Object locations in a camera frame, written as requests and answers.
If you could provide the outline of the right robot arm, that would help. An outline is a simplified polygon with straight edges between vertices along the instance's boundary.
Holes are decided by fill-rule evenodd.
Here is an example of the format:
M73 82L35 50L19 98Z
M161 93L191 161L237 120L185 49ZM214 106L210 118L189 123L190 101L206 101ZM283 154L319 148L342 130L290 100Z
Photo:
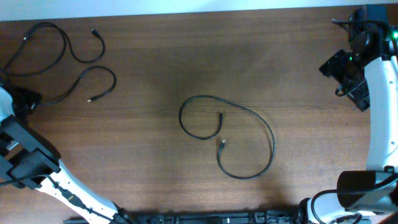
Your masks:
M366 223L397 212L397 26L378 5L332 23L347 31L351 50L339 50L319 71L339 83L336 96L370 111L368 158L365 170L344 171L335 189L302 200L292 223Z

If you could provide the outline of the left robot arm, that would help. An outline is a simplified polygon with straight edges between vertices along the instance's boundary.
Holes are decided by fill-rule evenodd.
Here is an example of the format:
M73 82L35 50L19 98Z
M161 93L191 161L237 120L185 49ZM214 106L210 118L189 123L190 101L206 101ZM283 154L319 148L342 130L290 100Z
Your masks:
M64 203L88 223L134 223L128 212L77 179L60 153L24 121L30 108L24 96L1 85L2 186L38 190Z

